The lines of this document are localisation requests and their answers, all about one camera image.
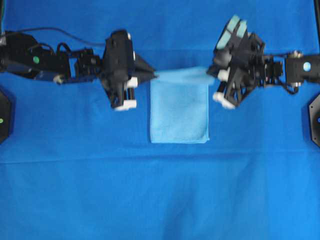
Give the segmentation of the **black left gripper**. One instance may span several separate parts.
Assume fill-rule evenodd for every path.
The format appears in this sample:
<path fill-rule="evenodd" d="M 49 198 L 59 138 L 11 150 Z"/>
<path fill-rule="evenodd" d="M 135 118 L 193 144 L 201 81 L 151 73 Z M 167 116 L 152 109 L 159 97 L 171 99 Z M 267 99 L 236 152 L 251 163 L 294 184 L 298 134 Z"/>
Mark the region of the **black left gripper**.
<path fill-rule="evenodd" d="M 135 68 L 139 71 L 131 80 Z M 99 79 L 115 111 L 135 109 L 134 88 L 156 79 L 155 71 L 139 54 L 134 54 L 131 35 L 126 30 L 116 30 L 105 40 Z"/>

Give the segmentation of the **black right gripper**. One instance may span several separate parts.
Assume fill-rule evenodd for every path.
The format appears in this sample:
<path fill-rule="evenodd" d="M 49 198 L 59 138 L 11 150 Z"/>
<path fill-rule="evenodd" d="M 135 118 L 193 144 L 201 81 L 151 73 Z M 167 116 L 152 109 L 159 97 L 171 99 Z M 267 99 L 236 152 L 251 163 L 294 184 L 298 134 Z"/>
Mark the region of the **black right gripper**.
<path fill-rule="evenodd" d="M 265 43 L 249 32 L 247 21 L 233 15 L 214 48 L 213 64 L 206 74 L 220 81 L 212 96 L 225 109 L 235 109 L 257 87 L 254 67 L 261 60 Z"/>

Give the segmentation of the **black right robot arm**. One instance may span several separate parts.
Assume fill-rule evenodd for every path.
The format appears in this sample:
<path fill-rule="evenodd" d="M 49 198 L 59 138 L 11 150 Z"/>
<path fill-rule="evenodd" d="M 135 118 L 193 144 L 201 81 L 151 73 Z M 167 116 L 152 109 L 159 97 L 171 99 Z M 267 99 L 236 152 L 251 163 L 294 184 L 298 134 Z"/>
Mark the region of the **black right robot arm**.
<path fill-rule="evenodd" d="M 280 86 L 295 95 L 304 82 L 320 82 L 320 56 L 300 51 L 266 54 L 265 42 L 248 32 L 247 22 L 234 15 L 226 23 L 206 73 L 220 81 L 213 100 L 235 109 L 256 88 Z"/>

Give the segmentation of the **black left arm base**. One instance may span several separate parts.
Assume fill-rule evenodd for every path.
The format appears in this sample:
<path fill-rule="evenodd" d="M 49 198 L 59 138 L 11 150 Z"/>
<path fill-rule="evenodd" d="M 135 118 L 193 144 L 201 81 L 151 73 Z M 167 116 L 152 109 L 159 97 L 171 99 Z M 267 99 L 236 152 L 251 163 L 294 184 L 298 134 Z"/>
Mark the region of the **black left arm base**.
<path fill-rule="evenodd" d="M 12 92 L 0 86 L 0 144 L 14 132 L 16 97 Z"/>

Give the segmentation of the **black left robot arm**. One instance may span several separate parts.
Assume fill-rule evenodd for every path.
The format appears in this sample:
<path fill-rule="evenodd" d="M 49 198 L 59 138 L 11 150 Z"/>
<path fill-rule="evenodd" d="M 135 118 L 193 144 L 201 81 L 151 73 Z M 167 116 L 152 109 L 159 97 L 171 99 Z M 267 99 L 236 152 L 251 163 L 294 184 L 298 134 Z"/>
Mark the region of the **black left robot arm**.
<path fill-rule="evenodd" d="M 65 42 L 53 49 L 26 29 L 6 31 L 0 36 L 0 70 L 57 85 L 99 79 L 113 110 L 136 108 L 135 89 L 155 79 L 155 69 L 134 51 L 124 29 L 112 32 L 102 47 L 102 56 L 91 48 L 71 50 Z"/>

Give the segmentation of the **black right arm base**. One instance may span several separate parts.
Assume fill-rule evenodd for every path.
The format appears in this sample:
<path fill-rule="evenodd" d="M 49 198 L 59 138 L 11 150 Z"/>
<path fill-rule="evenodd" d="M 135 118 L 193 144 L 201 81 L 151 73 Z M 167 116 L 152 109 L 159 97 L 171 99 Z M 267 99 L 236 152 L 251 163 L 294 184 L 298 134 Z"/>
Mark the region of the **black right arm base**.
<path fill-rule="evenodd" d="M 320 95 L 318 94 L 308 105 L 310 137 L 320 147 Z"/>

